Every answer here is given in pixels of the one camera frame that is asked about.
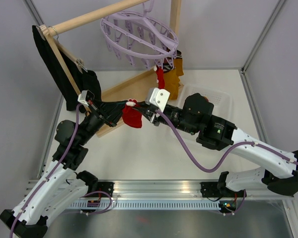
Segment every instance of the wooden rod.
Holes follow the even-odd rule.
[[[179,36],[179,23],[182,0],[171,0],[170,28]]]
[[[82,16],[78,16],[71,20],[57,24],[57,25],[53,26],[55,30],[52,27],[49,27],[49,33],[52,36],[56,36],[57,33],[61,34],[63,32],[72,30],[79,26],[83,26],[83,25],[88,24],[92,21],[96,21],[98,19],[101,19],[103,17],[106,17],[108,15],[114,14],[119,11],[125,10],[132,6],[136,6],[136,5],[146,2],[146,1],[148,1],[148,0],[123,0],[123,1],[120,1],[117,3],[114,3],[112,5],[103,7],[101,9],[98,9],[96,11],[92,11],[92,12],[84,14]]]

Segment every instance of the gray wall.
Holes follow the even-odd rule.
[[[286,2],[247,76],[270,143],[297,150],[298,0]]]
[[[56,25],[119,0],[33,0],[46,25]],[[241,68],[278,0],[183,0],[179,50],[186,68]],[[171,0],[155,0],[150,16],[169,23]],[[138,5],[132,10],[142,11]],[[60,42],[96,71],[133,69],[108,52],[95,21],[60,35]]]
[[[59,91],[35,47],[23,1],[0,0],[0,213],[36,177]],[[0,238],[9,230],[0,221]]]

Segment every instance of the purple clip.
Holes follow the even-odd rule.
[[[126,58],[127,58],[128,62],[129,62],[132,66],[135,66],[135,60],[134,60],[134,57],[133,57],[133,56],[126,55]]]
[[[150,64],[149,59],[141,59],[141,61],[144,63],[146,69],[149,70],[151,68],[151,64]]]
[[[161,26],[160,34],[165,35],[165,34],[167,33],[167,31],[168,31],[168,29],[166,29],[165,27]]]
[[[163,60],[164,60],[164,59],[155,59],[154,62],[155,62],[155,64],[156,64],[159,68],[162,68],[162,67],[163,67]]]
[[[129,50],[129,51],[131,51],[131,48],[132,48],[132,46],[134,45],[134,43],[136,42],[136,40],[135,39],[133,39],[132,41],[131,41],[131,43],[129,42],[129,37],[127,37],[127,49]]]
[[[120,35],[117,37],[117,34],[116,34],[116,30],[115,30],[115,43],[118,44],[121,40],[123,36],[123,33],[120,33]]]
[[[111,34],[110,27],[109,26],[105,25],[105,29],[104,30],[107,33],[107,35],[110,35]]]
[[[111,48],[111,45],[106,41],[106,45],[107,45],[107,49],[109,50],[109,51],[111,51],[112,50],[112,48]]]
[[[128,21],[128,20],[125,21],[125,27],[127,28],[127,30],[129,31],[130,34],[133,34],[133,32],[134,32],[133,25],[130,21]]]
[[[142,27],[137,27],[137,31],[139,33],[140,38],[144,39],[144,29]]]
[[[155,34],[152,34],[151,32],[149,32],[149,38],[150,38],[151,44],[155,45]]]
[[[163,49],[164,51],[167,50],[167,46],[165,46],[165,44],[164,44],[163,42],[161,42],[161,47],[162,47],[162,49]]]
[[[121,60],[120,51],[118,49],[114,48],[114,52],[115,52],[117,59]]]
[[[166,58],[168,64],[171,66],[171,68],[174,68],[174,64],[173,64],[173,58],[171,57],[171,59]]]
[[[177,50],[175,50],[174,53],[172,54],[172,58],[173,59],[177,58]]]

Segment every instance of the yellow cloth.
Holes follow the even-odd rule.
[[[177,100],[179,94],[180,79],[177,75],[176,68],[163,74],[164,89],[170,92],[169,100]]]
[[[175,69],[177,71],[177,76],[183,76],[184,73],[183,73],[183,68],[182,68],[182,58],[176,58],[173,60],[173,63],[174,63],[174,66],[175,66]]]

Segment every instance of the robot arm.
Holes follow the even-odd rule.
[[[64,120],[59,123],[55,139],[60,143],[53,160],[31,192],[12,210],[4,210],[0,219],[20,238],[42,238],[50,224],[75,200],[97,191],[98,179],[83,171],[61,193],[56,194],[81,164],[88,149],[83,145],[104,125],[116,126],[122,115],[124,102],[98,102],[85,91],[84,98],[91,109],[83,122]]]
[[[264,186],[282,195],[294,195],[298,191],[298,166],[293,163],[298,162],[298,151],[281,151],[252,138],[233,123],[212,115],[214,105],[200,94],[189,96],[183,109],[168,105],[168,97],[166,90],[152,88],[146,101],[138,103],[134,109],[156,126],[168,124],[165,118],[156,113],[157,110],[164,112],[173,127],[192,136],[197,134],[196,141],[202,146],[227,152],[233,149],[232,153],[261,166],[240,173],[222,172],[216,187],[221,196],[232,197],[243,189]],[[78,101],[88,106],[91,113],[77,128],[69,120],[58,125],[55,139],[60,145],[49,168],[23,201],[13,210],[4,210],[0,215],[0,219],[21,238],[42,238],[49,225],[72,202],[97,191],[98,179],[83,171],[63,192],[55,195],[60,184],[86,156],[88,149],[83,148],[83,145],[104,124],[116,126],[126,101],[99,102],[94,100],[89,91],[83,91]]]
[[[168,92],[152,89],[145,103],[135,108],[151,123],[170,124],[157,114],[164,113],[170,123],[192,136],[203,147],[219,151],[231,151],[255,164],[258,169],[240,173],[223,172],[217,189],[223,196],[232,196],[246,188],[267,187],[272,192],[292,196],[298,191],[298,151],[287,152],[257,140],[235,124],[212,115],[214,105],[196,93],[185,100],[183,109],[167,104]]]

